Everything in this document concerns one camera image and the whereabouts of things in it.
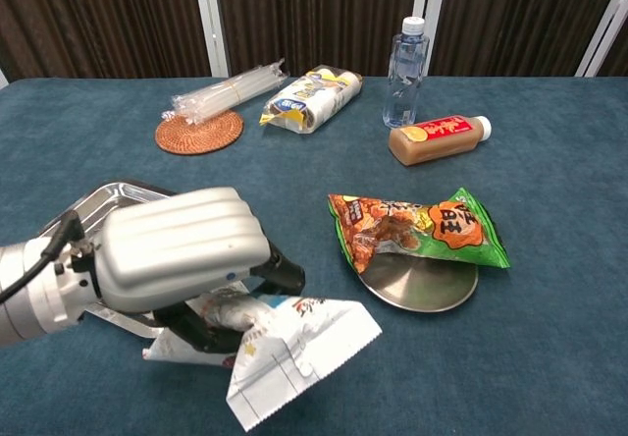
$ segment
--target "plastic wrapper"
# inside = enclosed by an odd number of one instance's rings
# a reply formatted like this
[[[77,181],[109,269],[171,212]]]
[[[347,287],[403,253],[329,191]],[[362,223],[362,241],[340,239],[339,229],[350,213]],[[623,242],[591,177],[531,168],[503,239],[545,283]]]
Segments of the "plastic wrapper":
[[[144,358],[233,366],[227,403],[246,431],[330,375],[382,330],[356,301],[221,289],[188,304],[210,326],[243,331],[235,358],[204,354],[166,330]]]
[[[379,252],[510,266],[489,213],[466,189],[438,205],[337,194],[329,203],[342,250],[358,274]]]
[[[362,77],[319,66],[282,89],[264,106],[260,125],[311,134],[360,92]]]
[[[173,98],[174,111],[163,117],[185,117],[191,124],[200,124],[242,102],[279,87],[288,77],[280,69],[284,60],[234,76]]]

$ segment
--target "packaged food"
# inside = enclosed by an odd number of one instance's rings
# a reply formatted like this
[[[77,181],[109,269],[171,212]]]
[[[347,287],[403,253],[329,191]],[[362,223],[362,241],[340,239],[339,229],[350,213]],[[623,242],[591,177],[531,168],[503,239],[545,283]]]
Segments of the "packaged food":
[[[329,204],[344,254],[358,274],[378,252],[510,266],[489,213],[464,188],[438,205],[337,194]]]
[[[243,331],[236,356],[195,351],[169,330],[144,358],[233,368],[227,403],[248,431],[382,333],[356,301],[257,296],[223,288],[188,304],[210,326]]]
[[[264,106],[259,124],[311,134],[335,115],[362,88],[351,71],[319,66],[309,71]]]

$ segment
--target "white bottle cap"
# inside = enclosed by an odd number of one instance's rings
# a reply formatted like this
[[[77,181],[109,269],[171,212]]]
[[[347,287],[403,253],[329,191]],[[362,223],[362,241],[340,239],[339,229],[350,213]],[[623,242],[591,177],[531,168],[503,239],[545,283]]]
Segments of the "white bottle cap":
[[[403,25],[401,26],[401,31],[406,35],[420,35],[423,33],[423,26],[425,25],[425,20],[420,17],[406,17],[403,19]]]
[[[482,115],[478,115],[477,117],[474,117],[474,119],[479,120],[482,124],[482,130],[484,133],[482,134],[482,138],[480,139],[480,141],[489,139],[489,136],[491,136],[491,122],[489,122],[489,119]]]

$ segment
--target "packaged bread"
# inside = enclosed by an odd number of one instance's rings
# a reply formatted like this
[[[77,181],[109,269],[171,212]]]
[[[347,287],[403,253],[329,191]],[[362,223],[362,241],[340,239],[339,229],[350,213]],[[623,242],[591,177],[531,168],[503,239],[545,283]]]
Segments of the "packaged bread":
[[[362,77],[319,66],[282,89],[264,106],[259,124],[311,134],[360,92]]]

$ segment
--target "brown curtain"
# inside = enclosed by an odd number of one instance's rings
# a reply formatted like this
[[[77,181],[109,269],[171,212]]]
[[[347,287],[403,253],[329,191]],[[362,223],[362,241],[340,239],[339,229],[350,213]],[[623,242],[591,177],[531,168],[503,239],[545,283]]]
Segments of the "brown curtain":
[[[573,76],[608,0],[443,0],[431,75]]]
[[[9,81],[210,74],[196,0],[0,0],[0,65]]]
[[[608,50],[598,76],[628,76],[628,20]]]
[[[293,75],[327,64],[385,75],[414,0],[219,0],[232,74],[286,57]]]

